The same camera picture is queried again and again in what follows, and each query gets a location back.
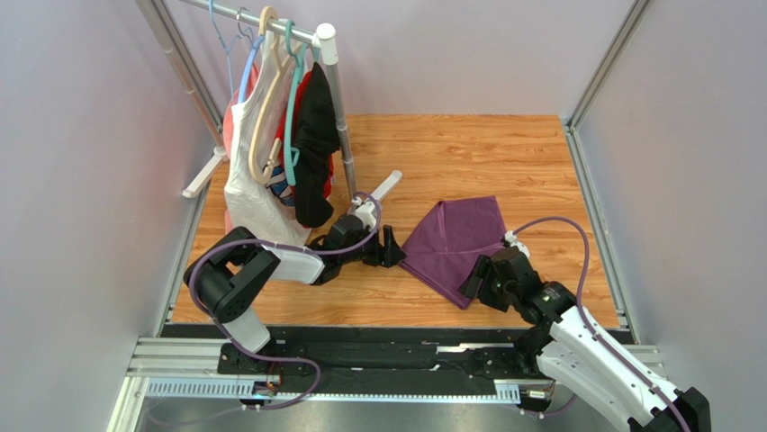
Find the white wall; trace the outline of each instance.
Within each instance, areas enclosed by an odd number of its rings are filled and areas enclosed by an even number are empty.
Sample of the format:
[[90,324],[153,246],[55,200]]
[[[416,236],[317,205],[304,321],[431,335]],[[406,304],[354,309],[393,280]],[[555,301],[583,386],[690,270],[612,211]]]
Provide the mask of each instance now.
[[[225,56],[206,10],[167,0],[221,107]],[[260,14],[264,3],[224,0]],[[572,113],[631,0],[275,0],[338,30],[349,113]],[[237,28],[218,18],[229,42]],[[237,48],[235,75],[247,54]]]
[[133,2],[6,2],[0,59],[0,430],[105,430],[211,139]]
[[635,323],[714,430],[767,421],[765,20],[654,2],[581,131]]

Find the white garment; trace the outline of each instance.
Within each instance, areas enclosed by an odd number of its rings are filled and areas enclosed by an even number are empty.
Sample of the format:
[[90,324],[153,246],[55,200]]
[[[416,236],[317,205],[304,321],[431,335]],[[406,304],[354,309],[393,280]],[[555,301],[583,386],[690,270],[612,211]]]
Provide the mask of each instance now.
[[[248,167],[253,128],[266,93],[277,74],[277,59],[269,49],[274,40],[275,34],[267,31],[261,49],[261,70],[253,93],[245,102],[231,106],[234,131],[231,140],[229,178],[224,186],[224,198],[233,226],[243,226],[259,239],[302,246],[309,237],[311,229],[304,228],[295,220],[295,208],[285,207],[262,184],[257,183],[250,175]],[[294,42],[293,49],[298,47],[299,43]],[[288,57],[283,38],[278,39],[277,52],[280,59]],[[262,127],[266,129],[261,134],[260,142],[257,143],[257,162],[261,168],[266,165],[277,128],[287,108],[293,69],[295,69],[295,62],[291,61],[276,88],[276,99],[272,102],[272,109],[266,113],[262,121]]]

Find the wood grain surface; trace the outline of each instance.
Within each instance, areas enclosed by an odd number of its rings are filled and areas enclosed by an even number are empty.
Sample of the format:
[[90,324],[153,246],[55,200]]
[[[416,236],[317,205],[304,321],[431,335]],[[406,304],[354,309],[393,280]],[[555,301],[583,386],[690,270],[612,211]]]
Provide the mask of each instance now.
[[[441,200],[495,195],[509,230],[543,216],[572,218],[591,238],[584,302],[603,326],[618,325],[557,117],[363,115],[350,116],[348,121],[361,190],[372,191],[394,169],[404,173],[402,182],[383,201],[383,223],[394,227],[400,244]],[[348,207],[338,154],[335,162],[338,183],[331,201],[336,215],[316,234],[326,233]],[[224,234],[223,186],[228,171],[223,166],[212,180],[192,260]],[[547,222],[526,230],[520,239],[545,279],[575,290],[583,261],[583,243],[575,229]],[[340,277],[324,286],[269,283],[254,307],[267,324],[529,327],[513,310],[502,313],[477,301],[459,310],[399,267],[361,263],[345,266]],[[208,320],[182,287],[173,321]]]

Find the white hanger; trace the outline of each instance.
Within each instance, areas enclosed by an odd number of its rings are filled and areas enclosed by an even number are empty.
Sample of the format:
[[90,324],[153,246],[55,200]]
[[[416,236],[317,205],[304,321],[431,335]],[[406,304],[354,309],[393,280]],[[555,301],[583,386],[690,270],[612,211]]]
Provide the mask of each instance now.
[[[266,36],[266,27],[268,26],[269,20],[277,20],[277,12],[275,12],[275,8],[272,6],[266,6],[263,10],[261,10],[261,23],[258,26],[258,34],[261,36]],[[264,166],[262,170],[258,166],[257,161],[258,143],[261,142],[262,135],[266,133],[266,115],[271,111],[272,104],[277,98],[277,87],[280,86],[280,83],[287,75],[286,71],[288,66],[293,61],[291,56],[280,58],[278,52],[279,43],[280,35],[275,33],[275,37],[271,45],[269,45],[267,48],[271,50],[272,55],[274,56],[277,66],[277,73],[275,75],[275,79],[272,81],[272,84],[269,86],[269,90],[266,92],[266,98],[264,99],[264,103],[261,105],[261,111],[258,113],[258,118],[256,120],[256,127],[253,130],[253,139],[250,141],[248,167],[250,168],[250,175],[253,177],[253,180],[261,185],[266,185],[269,179],[272,178],[272,172],[275,170],[275,167],[280,164],[279,154],[283,145],[283,142],[280,139],[275,139],[274,143],[272,144],[272,149],[269,151],[269,159],[266,162],[266,166]]]

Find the purple towel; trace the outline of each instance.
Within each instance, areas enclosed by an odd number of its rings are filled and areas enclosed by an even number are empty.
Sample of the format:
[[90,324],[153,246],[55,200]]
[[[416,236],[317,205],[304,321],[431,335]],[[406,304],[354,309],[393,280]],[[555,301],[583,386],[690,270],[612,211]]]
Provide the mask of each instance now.
[[506,233],[494,196],[440,201],[402,245],[408,257],[400,263],[408,273],[461,309],[471,302],[458,292],[479,255],[503,248]]

